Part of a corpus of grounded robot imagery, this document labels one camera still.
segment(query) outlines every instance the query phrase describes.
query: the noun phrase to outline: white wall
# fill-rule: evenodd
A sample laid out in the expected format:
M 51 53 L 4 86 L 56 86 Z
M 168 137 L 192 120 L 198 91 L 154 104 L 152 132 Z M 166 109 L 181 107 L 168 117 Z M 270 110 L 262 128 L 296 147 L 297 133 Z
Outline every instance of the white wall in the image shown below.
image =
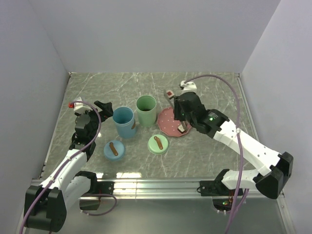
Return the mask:
M 282 0 L 242 73 L 260 140 L 294 156 L 285 187 L 298 234 L 312 233 L 312 1 Z
M 74 72 L 241 72 L 280 2 L 29 1 Z
M 30 3 L 0 0 L 0 233 L 15 232 L 42 169 L 68 73 Z

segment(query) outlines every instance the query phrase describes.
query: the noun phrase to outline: cable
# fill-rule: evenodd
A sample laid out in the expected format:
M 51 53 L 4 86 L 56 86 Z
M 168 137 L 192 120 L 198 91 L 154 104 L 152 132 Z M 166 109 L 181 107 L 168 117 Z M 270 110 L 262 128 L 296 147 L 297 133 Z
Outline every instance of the cable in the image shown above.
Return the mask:
M 97 133 L 94 136 L 94 138 L 88 143 L 86 144 L 84 147 L 82 147 L 80 150 L 78 150 L 76 153 L 74 153 L 72 156 L 70 156 L 70 159 L 67 159 L 64 161 L 64 163 L 59 167 L 59 169 L 55 172 L 54 177 L 51 179 L 51 181 L 46 185 L 45 188 L 43 188 L 43 190 L 39 193 L 39 195 L 36 197 L 36 199 L 34 200 L 34 202 L 30 205 L 28 211 L 26 212 L 24 219 L 21 223 L 20 229 L 19 229 L 19 234 L 23 234 L 23 229 L 24 226 L 26 224 L 26 220 L 29 217 L 29 214 L 31 213 L 32 209 L 35 207 L 36 203 L 40 200 L 40 198 L 42 197 L 42 195 L 44 194 L 44 192 L 54 183 L 53 179 L 58 177 L 58 175 L 60 174 L 60 172 L 63 170 L 63 168 L 66 166 L 66 164 L 73 159 L 74 157 L 76 157 L 78 154 L 80 154 L 81 152 L 83 152 L 85 149 L 87 149 L 97 138 L 100 130 L 101 130 L 101 117 L 97 111 L 97 109 L 90 103 L 86 102 L 86 101 L 73 101 L 70 104 L 74 104 L 74 103 L 82 103 L 85 105 L 88 105 L 89 107 L 91 107 L 92 110 L 94 110 L 94 112 L 96 113 L 97 117 L 98 117 L 98 128 L 97 128 Z
M 86 211 L 82 211 L 84 214 L 86 215 L 89 215 L 89 216 L 101 216 L 101 215 L 105 215 L 105 214 L 108 214 L 110 211 L 112 211 L 116 205 L 117 205 L 117 198 L 114 196 L 114 195 L 110 195 L 110 194 L 92 194 L 92 195 L 89 195 L 89 196 L 104 196 L 104 197 L 112 197 L 114 200 L 115 200 L 115 203 L 114 205 L 112 206 L 112 208 L 110 208 L 108 211 L 105 211 L 103 213 L 100 213 L 100 214 L 91 214 L 89 212 L 86 212 Z
M 236 128 L 239 128 L 240 104 L 239 104 L 238 95 L 237 95 L 235 89 L 224 78 L 222 78 L 220 76 L 217 76 L 217 75 L 211 75 L 211 74 L 196 76 L 196 77 L 193 77 L 191 79 L 188 79 L 185 82 L 187 83 L 187 82 L 190 82 L 190 81 L 192 81 L 194 79 L 198 79 L 198 78 L 201 78 L 201 77 L 214 77 L 214 78 L 217 78 L 217 79 L 223 81 L 224 83 L 226 83 L 228 85 L 228 87 L 231 89 L 231 91 L 233 92 L 233 95 L 235 97 L 235 100 L 236 100 L 237 118 L 236 118 L 236 123 L 235 124 L 236 124 Z M 240 165 L 239 165 L 239 172 L 238 172 L 238 179 L 237 179 L 236 189 L 235 189 L 235 193 L 234 193 L 234 197 L 233 197 L 233 203 L 232 203 L 232 210 L 234 210 L 234 209 L 237 209 L 237 210 L 235 210 L 234 212 L 230 212 L 230 217 L 229 217 L 226 229 L 225 229 L 225 234 L 228 233 L 228 231 L 230 229 L 230 226 L 231 226 L 231 223 L 232 223 L 232 221 L 233 221 L 233 219 L 234 219 L 238 209 L 240 208 L 241 204 L 246 199 L 248 191 L 249 191 L 249 190 L 245 190 L 245 193 L 244 193 L 244 195 L 242 197 L 242 200 L 240 201 L 239 205 L 236 208 L 235 205 L 236 205 L 236 201 L 237 201 L 237 197 L 238 197 L 238 191 L 239 191 L 240 182 L 241 182 L 242 174 L 243 174 L 243 167 L 244 167 L 243 146 L 242 146 L 242 142 L 241 142 L 241 139 L 240 139 L 239 132 L 237 132 L 237 141 L 238 141 L 239 154 L 240 154 Z

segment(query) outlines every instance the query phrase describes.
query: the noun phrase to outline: pink plate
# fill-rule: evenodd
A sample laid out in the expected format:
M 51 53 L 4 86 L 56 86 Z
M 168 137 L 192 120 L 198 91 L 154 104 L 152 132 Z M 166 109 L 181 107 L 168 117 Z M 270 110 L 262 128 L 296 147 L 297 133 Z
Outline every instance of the pink plate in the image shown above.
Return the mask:
M 178 126 L 181 124 L 180 121 L 174 120 L 174 112 L 172 107 L 163 109 L 159 115 L 157 124 L 160 130 L 170 137 L 181 137 L 187 134 L 192 128 L 190 124 L 187 124 L 187 130 L 184 133 L 178 131 Z

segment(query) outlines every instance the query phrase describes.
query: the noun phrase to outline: marble table surface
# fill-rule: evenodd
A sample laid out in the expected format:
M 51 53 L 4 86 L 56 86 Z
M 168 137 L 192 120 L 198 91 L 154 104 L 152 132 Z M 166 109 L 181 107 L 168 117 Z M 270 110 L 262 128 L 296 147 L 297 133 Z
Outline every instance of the marble table surface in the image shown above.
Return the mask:
M 180 82 L 200 74 L 206 73 L 72 73 L 42 178 L 47 178 L 61 163 L 71 143 L 76 116 L 68 108 L 70 101 L 83 97 L 91 103 L 96 100 L 112 102 L 113 109 L 128 106 L 136 115 L 136 99 L 140 95 L 150 94 L 156 98 L 157 113 L 160 113 L 169 107 L 163 96 L 164 89 L 171 89 L 180 95 Z M 241 104 L 241 129 L 254 137 L 237 74 L 215 74 L 224 77 L 236 89 Z M 215 78 L 200 78 L 195 83 L 197 94 L 207 109 L 218 109 L 233 121 L 236 120 L 235 99 L 226 84 Z M 136 122 L 138 129 L 135 137 L 121 139 L 112 118 L 106 120 L 96 139 L 95 152 L 82 170 L 95 172 L 102 178 L 163 178 L 216 176 L 222 169 L 238 168 L 239 155 L 236 152 L 195 129 L 179 138 L 168 136 L 169 150 L 163 155 L 154 155 L 148 150 L 147 141 L 154 134 L 164 133 L 157 124 L 141 127 L 137 115 Z M 104 157 L 103 148 L 108 141 L 115 139 L 124 143 L 126 154 L 121 161 L 111 162 Z M 245 170 L 253 169 L 251 164 L 244 163 Z

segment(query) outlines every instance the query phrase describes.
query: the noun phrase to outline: black bracket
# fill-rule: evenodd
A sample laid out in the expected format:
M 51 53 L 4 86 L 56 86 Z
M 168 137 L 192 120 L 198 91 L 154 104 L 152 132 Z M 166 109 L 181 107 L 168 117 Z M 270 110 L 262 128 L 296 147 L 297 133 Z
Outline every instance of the black bracket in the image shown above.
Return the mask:
M 114 192 L 114 182 L 112 181 L 98 181 L 97 175 L 93 172 L 80 171 L 76 176 L 84 176 L 91 180 L 91 188 L 87 194 L 110 194 Z M 96 211 L 100 205 L 100 198 L 97 200 L 83 200 L 79 201 L 80 209 L 83 211 Z
M 232 203 L 224 199 L 213 199 L 213 205 L 220 211 L 230 211 L 232 209 Z
M 27 189 L 24 215 L 42 190 L 42 186 L 33 185 Z M 66 215 L 67 211 L 62 191 L 58 188 L 47 189 L 31 210 L 25 227 L 57 233 L 64 225 Z
M 287 152 L 278 155 L 280 157 L 276 166 L 271 166 L 271 172 L 265 176 L 260 173 L 253 178 L 256 188 L 264 196 L 277 199 L 286 182 L 292 175 L 293 156 Z
M 197 191 L 201 196 L 228 196 L 231 191 L 235 192 L 235 189 L 228 189 L 223 183 L 222 179 L 229 169 L 222 170 L 214 180 L 202 180 L 199 182 Z M 243 190 L 239 189 L 238 195 L 243 195 Z

